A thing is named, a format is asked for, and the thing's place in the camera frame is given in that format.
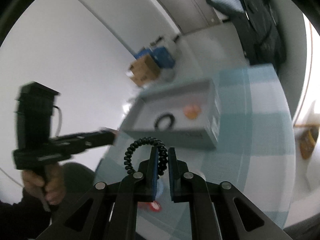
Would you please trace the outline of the person's left hand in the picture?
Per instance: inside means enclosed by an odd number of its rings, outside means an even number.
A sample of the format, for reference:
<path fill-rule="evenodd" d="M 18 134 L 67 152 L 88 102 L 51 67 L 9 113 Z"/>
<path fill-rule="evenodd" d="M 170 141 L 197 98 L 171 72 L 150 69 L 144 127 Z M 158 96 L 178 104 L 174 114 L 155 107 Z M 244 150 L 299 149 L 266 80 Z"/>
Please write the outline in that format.
<path fill-rule="evenodd" d="M 50 164 L 45 166 L 44 171 L 46 179 L 31 170 L 23 170 L 21 175 L 24 189 L 49 205 L 58 205 L 66 195 L 62 167 L 59 163 Z"/>

